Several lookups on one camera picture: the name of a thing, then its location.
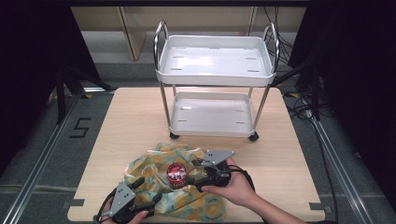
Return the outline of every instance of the hand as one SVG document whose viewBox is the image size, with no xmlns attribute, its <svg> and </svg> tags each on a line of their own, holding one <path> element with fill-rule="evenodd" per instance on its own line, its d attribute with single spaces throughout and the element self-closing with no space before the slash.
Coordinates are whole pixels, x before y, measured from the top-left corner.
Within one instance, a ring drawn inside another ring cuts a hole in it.
<svg viewBox="0 0 396 224">
<path fill-rule="evenodd" d="M 105 207 L 103 208 L 103 211 L 108 211 L 110 210 L 111 203 L 113 202 L 113 198 L 107 201 Z M 128 222 L 128 224 L 139 224 L 149 213 L 149 211 L 141 211 L 139 212 L 131 221 Z M 113 220 L 111 220 L 111 217 L 109 216 L 103 216 L 101 217 L 101 220 L 103 220 L 103 224 L 116 224 Z"/>
<path fill-rule="evenodd" d="M 231 169 L 236 165 L 233 159 L 227 159 L 227 164 Z M 247 206 L 247 202 L 251 202 L 253 198 L 257 197 L 256 192 L 251 188 L 245 176 L 240 172 L 231 172 L 231 181 L 225 188 L 216 186 L 203 186 L 201 188 L 204 192 L 218 194 L 240 206 Z"/>
</svg>

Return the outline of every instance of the metal cart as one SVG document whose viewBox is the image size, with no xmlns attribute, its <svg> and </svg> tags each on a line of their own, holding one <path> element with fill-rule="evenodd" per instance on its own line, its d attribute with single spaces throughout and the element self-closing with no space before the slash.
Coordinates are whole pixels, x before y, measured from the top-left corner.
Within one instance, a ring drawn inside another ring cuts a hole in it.
<svg viewBox="0 0 396 224">
<path fill-rule="evenodd" d="M 269 29 L 272 29 L 276 45 L 273 64 L 266 47 Z M 162 30 L 165 43 L 160 58 Z M 169 36 L 165 21 L 161 21 L 154 36 L 153 50 L 171 138 L 180 135 L 248 137 L 251 141 L 259 138 L 257 123 L 279 60 L 279 41 L 272 23 L 265 27 L 263 38 L 259 38 Z M 166 102 L 165 84 L 173 87 L 172 115 Z M 249 87 L 249 92 L 177 91 L 176 85 Z M 265 87 L 256 116 L 253 116 L 250 101 L 254 87 Z"/>
</svg>

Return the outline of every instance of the crumpled fabric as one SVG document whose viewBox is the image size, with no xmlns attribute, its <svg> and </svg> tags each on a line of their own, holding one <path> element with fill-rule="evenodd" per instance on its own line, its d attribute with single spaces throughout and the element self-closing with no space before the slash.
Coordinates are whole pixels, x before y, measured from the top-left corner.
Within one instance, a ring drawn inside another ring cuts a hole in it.
<svg viewBox="0 0 396 224">
<path fill-rule="evenodd" d="M 181 162 L 189 177 L 205 177 L 202 167 L 195 167 L 191 161 L 203 158 L 200 148 L 187 145 L 160 143 L 155 149 L 128 164 L 124 171 L 125 183 L 130 184 L 139 177 L 145 177 L 145 183 L 135 190 L 135 204 L 148 203 L 158 193 L 162 199 L 155 205 L 155 214 L 165 217 L 178 217 L 187 220 L 219 222 L 225 218 L 225 208 L 219 195 L 199 192 L 195 186 L 172 189 L 166 178 L 169 165 Z"/>
</svg>

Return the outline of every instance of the white tray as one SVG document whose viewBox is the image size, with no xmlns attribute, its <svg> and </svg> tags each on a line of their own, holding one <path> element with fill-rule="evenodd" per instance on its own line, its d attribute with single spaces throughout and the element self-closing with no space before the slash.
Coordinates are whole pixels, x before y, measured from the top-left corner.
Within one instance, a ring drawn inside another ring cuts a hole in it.
<svg viewBox="0 0 396 224">
<path fill-rule="evenodd" d="M 244 93 L 186 92 L 175 96 L 169 131 L 176 135 L 249 137 L 253 115 Z"/>
<path fill-rule="evenodd" d="M 169 36 L 156 69 L 158 80 L 167 84 L 246 87 L 271 84 L 271 71 L 261 38 L 201 35 Z"/>
</svg>

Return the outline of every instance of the red can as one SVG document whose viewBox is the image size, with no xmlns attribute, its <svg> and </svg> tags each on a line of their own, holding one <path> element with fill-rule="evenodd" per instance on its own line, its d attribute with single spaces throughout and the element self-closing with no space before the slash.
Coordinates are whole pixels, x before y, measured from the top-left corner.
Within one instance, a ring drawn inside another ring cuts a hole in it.
<svg viewBox="0 0 396 224">
<path fill-rule="evenodd" d="M 186 186 L 187 169 L 180 162 L 172 163 L 166 172 L 172 189 L 181 189 Z"/>
</svg>

